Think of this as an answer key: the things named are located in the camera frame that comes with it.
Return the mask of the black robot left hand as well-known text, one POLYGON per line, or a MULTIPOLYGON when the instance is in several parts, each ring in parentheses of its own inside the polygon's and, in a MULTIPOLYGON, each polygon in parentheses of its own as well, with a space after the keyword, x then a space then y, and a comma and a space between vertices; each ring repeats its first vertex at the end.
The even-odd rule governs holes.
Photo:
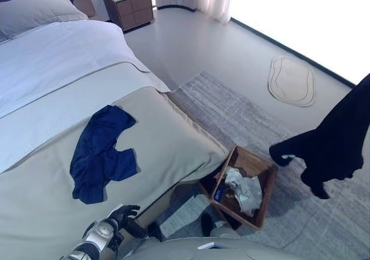
POLYGON ((112 211, 108 219, 116 222, 118 231, 124 229, 131 236, 137 239, 144 239, 148 236, 147 230, 135 222, 135 217, 139 210, 140 206, 138 205, 122 205, 112 211))

